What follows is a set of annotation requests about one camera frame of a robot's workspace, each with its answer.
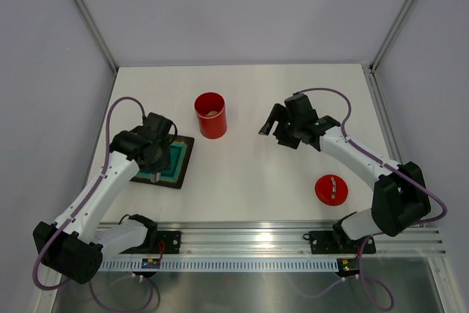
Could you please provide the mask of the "stainless steel tongs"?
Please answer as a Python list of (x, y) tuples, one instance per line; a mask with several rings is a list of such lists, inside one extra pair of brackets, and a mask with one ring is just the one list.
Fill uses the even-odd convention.
[(151, 175), (149, 176), (149, 179), (150, 179), (150, 182), (151, 182), (151, 183), (157, 183), (157, 182), (160, 180), (160, 172), (151, 174)]

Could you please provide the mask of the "red cylindrical canister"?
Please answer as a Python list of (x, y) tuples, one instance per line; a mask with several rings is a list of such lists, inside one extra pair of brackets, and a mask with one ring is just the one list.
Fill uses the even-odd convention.
[(216, 92), (205, 92), (194, 102), (199, 130), (207, 139), (219, 139), (227, 131), (226, 103)]

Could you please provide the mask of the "red lid with metal handle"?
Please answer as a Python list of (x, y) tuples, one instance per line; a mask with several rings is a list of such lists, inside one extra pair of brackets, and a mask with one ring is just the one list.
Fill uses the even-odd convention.
[(320, 177), (315, 183), (314, 191), (318, 200), (331, 207), (344, 204), (349, 194), (346, 182), (334, 174)]

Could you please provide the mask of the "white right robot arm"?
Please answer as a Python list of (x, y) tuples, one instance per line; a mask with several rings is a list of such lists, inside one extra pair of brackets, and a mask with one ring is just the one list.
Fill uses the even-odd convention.
[(419, 166), (377, 157), (369, 148), (353, 142), (344, 124), (328, 115), (319, 117), (303, 93), (275, 104), (259, 134), (273, 134), (278, 144), (292, 149), (307, 144), (341, 162), (370, 187), (370, 208), (333, 225), (333, 244), (340, 252), (350, 251), (369, 235), (394, 237), (430, 213)]

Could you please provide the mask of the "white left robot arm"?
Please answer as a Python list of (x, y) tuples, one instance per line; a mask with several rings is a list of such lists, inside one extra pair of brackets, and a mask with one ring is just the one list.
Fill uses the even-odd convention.
[(122, 189), (139, 172), (157, 177), (171, 166), (170, 145), (177, 135), (175, 124), (150, 113), (141, 125), (107, 138), (108, 152), (100, 173), (55, 221), (41, 221), (33, 231), (38, 258), (33, 281), (40, 265), (53, 269), (78, 284), (86, 284), (103, 261), (129, 249), (138, 253), (161, 250), (158, 225), (141, 215), (98, 233), (97, 227)]

